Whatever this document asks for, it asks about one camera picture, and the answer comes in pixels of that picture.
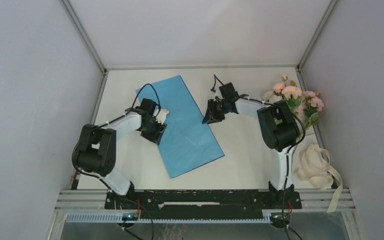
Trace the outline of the blue wrapping paper sheet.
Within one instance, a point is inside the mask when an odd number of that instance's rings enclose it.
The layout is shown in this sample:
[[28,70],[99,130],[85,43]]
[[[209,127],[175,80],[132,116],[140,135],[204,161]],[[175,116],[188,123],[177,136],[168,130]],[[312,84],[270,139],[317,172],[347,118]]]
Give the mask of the blue wrapping paper sheet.
[[224,157],[224,152],[181,76],[137,89],[138,100],[151,99],[169,111],[158,150],[173,179]]

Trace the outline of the pink fake flower bunch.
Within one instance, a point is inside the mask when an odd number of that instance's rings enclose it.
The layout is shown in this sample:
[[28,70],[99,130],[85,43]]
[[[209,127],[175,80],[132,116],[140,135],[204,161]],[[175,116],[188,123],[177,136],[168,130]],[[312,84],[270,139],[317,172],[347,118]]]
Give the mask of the pink fake flower bunch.
[[289,110],[300,118],[306,131],[319,122],[325,107],[318,91],[302,90],[287,75],[282,76],[270,90],[264,91],[261,99],[269,103],[286,101]]

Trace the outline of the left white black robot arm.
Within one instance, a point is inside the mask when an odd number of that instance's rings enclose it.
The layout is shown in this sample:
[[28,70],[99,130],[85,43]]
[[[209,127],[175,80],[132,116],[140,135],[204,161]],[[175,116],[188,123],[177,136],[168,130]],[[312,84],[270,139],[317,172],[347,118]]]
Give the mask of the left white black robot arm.
[[127,108],[124,113],[101,125],[85,124],[73,148],[71,161],[74,169],[102,182],[117,194],[117,202],[129,209],[137,196],[130,191],[133,184],[116,167],[117,141],[131,132],[159,145],[167,128],[165,122],[170,111],[157,102],[144,98],[139,106]]

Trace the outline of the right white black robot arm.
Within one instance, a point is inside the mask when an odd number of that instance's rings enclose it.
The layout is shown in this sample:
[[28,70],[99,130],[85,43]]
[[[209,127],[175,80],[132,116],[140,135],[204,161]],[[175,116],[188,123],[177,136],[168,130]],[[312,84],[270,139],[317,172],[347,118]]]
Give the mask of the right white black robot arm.
[[275,208],[282,208],[289,201],[285,189],[293,184],[289,177],[292,172],[293,149],[299,143],[297,138],[301,133],[297,124],[300,119],[291,112],[285,100],[263,102],[241,95],[229,99],[209,99],[202,123],[222,122],[228,113],[258,120],[262,139],[271,150],[269,186],[275,191],[269,194],[269,203]]

